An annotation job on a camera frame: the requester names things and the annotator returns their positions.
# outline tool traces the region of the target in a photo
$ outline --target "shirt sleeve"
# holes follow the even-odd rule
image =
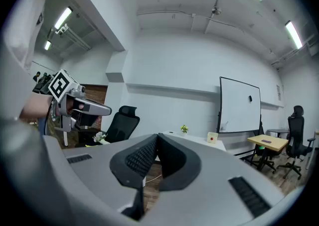
[[[2,29],[4,45],[25,69],[31,66],[44,3],[45,0],[17,0]]]

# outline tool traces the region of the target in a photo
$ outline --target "wooden floor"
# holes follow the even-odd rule
[[[301,174],[302,177],[300,180],[298,180],[298,174],[294,171],[291,171],[286,179],[283,179],[283,176],[288,171],[287,168],[279,168],[275,174],[273,174],[273,170],[269,168],[268,166],[265,166],[262,170],[262,174],[267,176],[276,186],[278,186],[283,194],[286,196],[289,192],[291,192],[293,189],[295,189],[297,186],[305,185],[308,178],[311,175],[312,169],[315,164],[317,151],[315,151],[314,157],[312,159],[312,163],[310,165],[310,168],[306,170],[306,164],[308,162],[308,156],[304,159],[303,162],[301,162],[299,159],[296,160],[296,165],[301,166]],[[278,157],[273,158],[273,161],[275,163],[275,167],[278,165],[285,165],[287,162],[292,162],[293,159],[289,158],[284,152]],[[161,175],[161,166],[158,164],[153,164],[148,175],[146,176],[146,185],[144,187],[144,209],[145,212],[152,208],[152,206],[155,204],[156,200],[159,198],[159,184],[162,180],[162,176],[158,177],[157,179],[148,182],[149,180],[154,179],[155,177]]]

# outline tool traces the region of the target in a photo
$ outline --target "person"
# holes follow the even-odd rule
[[[41,75],[41,73],[38,71],[38,72],[36,72],[36,75],[33,77],[33,80],[37,80],[38,79],[38,77]]]
[[[39,82],[38,82],[38,83],[40,83],[40,82],[42,81],[42,79],[45,79],[47,75],[48,75],[48,74],[47,74],[46,72],[44,72],[43,77],[41,77],[41,78],[39,79]]]
[[[32,63],[36,37],[43,24],[44,3],[45,0],[18,0],[2,27],[4,46],[25,69],[29,69]],[[50,95],[32,93],[20,117],[46,117],[51,101]],[[68,100],[68,110],[72,109],[72,106],[73,101]]]

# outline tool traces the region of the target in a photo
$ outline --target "white ceiling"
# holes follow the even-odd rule
[[[74,0],[46,0],[44,6],[44,22],[36,40],[35,50],[58,58],[67,58],[70,55],[83,54],[85,52],[84,49],[73,43],[67,36],[63,35],[60,37],[57,34],[54,34],[51,40],[52,46],[50,49],[48,51],[44,50],[50,28],[55,25],[58,18],[68,6],[73,9],[73,12],[65,23],[67,23],[79,37],[91,47],[105,41],[105,37],[101,35],[91,20],[86,18]]]
[[[180,28],[204,32],[216,0],[137,0],[142,29]],[[291,20],[303,42],[317,34],[298,0],[219,0],[221,14],[215,15],[208,34],[216,34],[255,51],[270,64],[296,47],[285,29]]]

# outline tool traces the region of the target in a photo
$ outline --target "white cable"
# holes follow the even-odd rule
[[[151,181],[155,180],[156,178],[158,178],[158,177],[160,177],[160,176],[161,176],[161,175],[159,175],[159,176],[155,177],[154,179],[149,180],[149,181],[147,181],[147,182],[145,182],[145,183],[151,182]]]

